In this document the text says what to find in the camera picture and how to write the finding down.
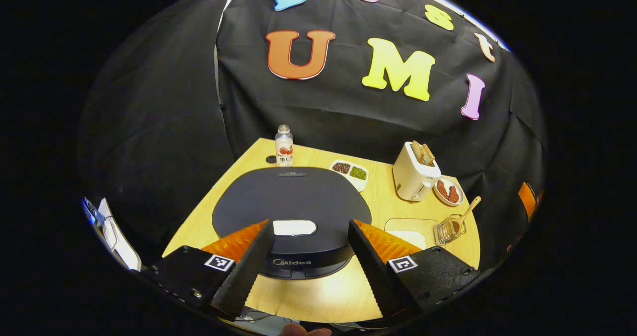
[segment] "black fabric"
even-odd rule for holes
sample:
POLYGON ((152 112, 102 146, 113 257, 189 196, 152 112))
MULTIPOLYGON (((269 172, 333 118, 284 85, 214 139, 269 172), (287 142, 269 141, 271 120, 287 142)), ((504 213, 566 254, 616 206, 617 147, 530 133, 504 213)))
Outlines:
POLYGON ((475 210, 481 267, 503 256, 526 228, 516 208, 523 182, 544 188, 548 144, 539 96, 496 41, 487 61, 474 33, 434 0, 307 0, 275 11, 274 0, 183 0, 142 27, 113 56, 91 91, 80 160, 130 230, 165 245, 216 180, 258 138, 291 127, 294 143, 393 164, 405 141, 426 143, 444 175, 459 179, 475 210), (428 21, 424 5, 447 11, 453 30, 428 21), (295 30, 291 62, 310 58, 310 30, 329 30, 323 71, 288 80, 268 69, 277 30, 295 30), (373 48, 394 43, 407 60, 432 55, 427 102, 364 86, 373 48), (219 96, 214 85, 217 43, 219 96), (460 114, 467 73, 484 80, 480 119, 460 114))
POLYGON ((143 25, 104 66, 82 113, 80 171, 143 251, 161 255, 234 162, 214 85, 225 1, 182 0, 143 25))

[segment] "bottle label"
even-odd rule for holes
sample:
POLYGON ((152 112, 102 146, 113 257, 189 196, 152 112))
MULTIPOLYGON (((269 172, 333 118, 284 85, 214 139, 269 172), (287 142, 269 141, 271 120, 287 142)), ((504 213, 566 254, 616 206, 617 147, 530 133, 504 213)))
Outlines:
POLYGON ((277 148, 277 164, 280 167, 292 166, 293 144, 291 139, 278 139, 275 142, 277 148))

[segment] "letter m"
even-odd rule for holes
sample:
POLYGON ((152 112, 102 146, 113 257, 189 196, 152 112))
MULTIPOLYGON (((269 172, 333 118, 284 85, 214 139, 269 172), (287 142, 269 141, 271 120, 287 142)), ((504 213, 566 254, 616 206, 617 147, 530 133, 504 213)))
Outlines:
POLYGON ((383 78, 385 70, 392 86, 392 90, 398 91, 407 78, 409 84, 403 92, 410 97, 427 101, 429 99, 428 85, 431 67, 436 63, 432 55, 422 51, 415 51, 403 62, 396 46, 391 41, 371 38, 367 41, 374 48, 371 58, 369 75, 362 78, 362 84, 376 89, 384 89, 387 82, 383 78))

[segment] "white bowl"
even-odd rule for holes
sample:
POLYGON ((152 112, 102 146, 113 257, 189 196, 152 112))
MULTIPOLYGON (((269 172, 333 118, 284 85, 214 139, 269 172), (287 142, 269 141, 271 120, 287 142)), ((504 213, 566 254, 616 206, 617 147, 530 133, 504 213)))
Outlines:
POLYGON ((344 161, 343 159, 336 159, 336 161, 333 161, 332 165, 329 166, 329 170, 333 171, 334 173, 338 173, 339 175, 342 175, 343 177, 345 177, 347 180, 350 181, 350 183, 352 183, 352 185, 356 188, 357 191, 362 192, 362 190, 365 189, 365 186, 367 186, 367 181, 369 180, 369 170, 367 168, 365 168, 364 166, 361 166, 361 165, 356 164, 356 163, 352 163, 350 161, 344 161), (336 163, 347 163, 347 164, 350 165, 350 170, 347 171, 347 174, 341 173, 339 171, 335 171, 335 170, 332 169, 332 167, 336 163), (365 173, 367 173, 367 178, 365 180, 362 180, 362 179, 358 179, 356 177, 352 177, 350 175, 350 173, 352 173, 353 167, 360 168, 360 169, 364 170, 365 173))
POLYGON ((452 207, 457 207, 458 205, 462 204, 462 202, 464 201, 464 190, 462 190, 462 187, 460 187, 460 183, 457 183, 451 178, 445 177, 444 175, 440 177, 438 180, 442 180, 444 184, 444 188, 446 189, 447 192, 449 192, 449 188, 451 186, 455 186, 455 190, 458 192, 458 197, 459 197, 457 203, 453 203, 450 200, 443 197, 442 194, 440 194, 440 191, 437 190, 437 181, 436 181, 434 183, 433 189, 436 191, 436 195, 438 196, 438 198, 442 200, 444 204, 451 205, 452 207))

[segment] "bread slice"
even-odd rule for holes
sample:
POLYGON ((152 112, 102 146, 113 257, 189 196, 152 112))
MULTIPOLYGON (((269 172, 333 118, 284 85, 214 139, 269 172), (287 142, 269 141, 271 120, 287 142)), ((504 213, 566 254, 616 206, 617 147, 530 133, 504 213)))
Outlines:
POLYGON ((425 151, 421 147, 421 144, 416 141, 412 141, 412 151, 414 151, 414 157, 416 157, 418 163, 423 164, 425 151))
POLYGON ((424 157, 423 157, 423 164, 433 167, 434 159, 436 159, 436 157, 434 157, 434 154, 431 152, 431 150, 429 149, 429 147, 427 147, 426 144, 423 144, 423 148, 425 150, 424 157))

